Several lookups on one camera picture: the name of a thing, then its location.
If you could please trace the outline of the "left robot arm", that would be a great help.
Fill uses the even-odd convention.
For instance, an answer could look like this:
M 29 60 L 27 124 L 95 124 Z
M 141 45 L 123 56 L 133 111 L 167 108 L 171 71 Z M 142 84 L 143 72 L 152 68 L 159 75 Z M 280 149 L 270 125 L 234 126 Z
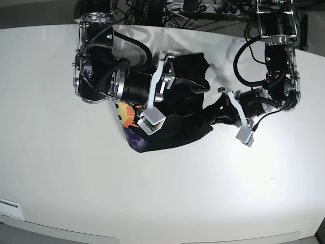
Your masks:
M 248 123 L 255 132 L 258 125 L 253 125 L 253 118 L 263 120 L 278 112 L 290 111 L 301 99 L 295 56 L 297 26 L 292 1 L 221 1 L 215 7 L 217 13 L 234 14 L 237 11 L 243 12 L 247 18 L 244 30 L 246 42 L 235 55 L 233 69 L 238 81 L 250 90 L 231 92 L 239 103 L 237 109 L 231 103 L 231 96 L 219 88 L 220 98 L 203 112 L 205 121 L 210 125 L 239 127 Z M 258 41 L 265 44 L 262 64 L 267 73 L 263 80 L 248 81 L 241 76 L 238 63 L 243 52 Z

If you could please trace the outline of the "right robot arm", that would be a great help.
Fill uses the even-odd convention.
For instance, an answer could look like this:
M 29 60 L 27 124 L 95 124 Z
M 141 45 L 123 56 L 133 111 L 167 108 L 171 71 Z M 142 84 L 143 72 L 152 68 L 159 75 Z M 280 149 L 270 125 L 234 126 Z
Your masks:
M 130 107 L 138 125 L 160 127 L 168 117 L 206 120 L 202 97 L 210 89 L 202 53 L 168 53 L 153 60 L 149 48 L 114 29 L 117 1 L 77 1 L 80 46 L 75 56 L 74 87 L 87 103 L 112 99 Z M 115 38 L 140 48 L 142 64 L 113 54 Z

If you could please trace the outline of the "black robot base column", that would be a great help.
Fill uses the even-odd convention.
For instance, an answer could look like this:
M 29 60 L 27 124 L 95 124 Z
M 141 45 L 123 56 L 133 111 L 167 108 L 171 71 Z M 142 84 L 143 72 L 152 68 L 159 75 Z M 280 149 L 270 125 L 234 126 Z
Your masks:
M 135 25 L 163 26 L 167 0 L 135 1 Z

